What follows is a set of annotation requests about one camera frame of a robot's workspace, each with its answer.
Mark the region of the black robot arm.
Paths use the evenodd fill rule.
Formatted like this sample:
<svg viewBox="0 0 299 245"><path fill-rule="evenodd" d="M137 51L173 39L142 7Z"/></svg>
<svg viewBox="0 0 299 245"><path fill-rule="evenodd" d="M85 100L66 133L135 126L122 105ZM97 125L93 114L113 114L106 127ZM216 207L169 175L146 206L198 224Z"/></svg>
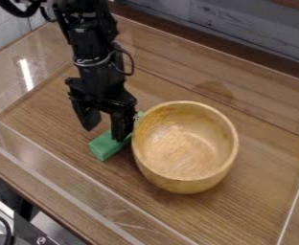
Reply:
<svg viewBox="0 0 299 245"><path fill-rule="evenodd" d="M131 54L117 43L118 21L107 0L0 0L0 7L20 18L52 9L79 70L66 83L80 124L94 130L107 113L113 139L123 141L135 123L137 98L126 88L135 68L125 66Z"/></svg>

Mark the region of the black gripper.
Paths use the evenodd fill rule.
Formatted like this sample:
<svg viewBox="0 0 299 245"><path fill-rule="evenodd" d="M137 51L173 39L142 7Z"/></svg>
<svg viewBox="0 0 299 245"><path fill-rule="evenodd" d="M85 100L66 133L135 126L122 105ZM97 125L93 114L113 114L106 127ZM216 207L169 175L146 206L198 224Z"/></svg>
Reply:
<svg viewBox="0 0 299 245"><path fill-rule="evenodd" d="M135 127L137 98L126 88L125 60L76 59L78 78L66 80L70 99L83 128L91 131L102 122L102 112L111 116L113 139L122 142Z"/></svg>

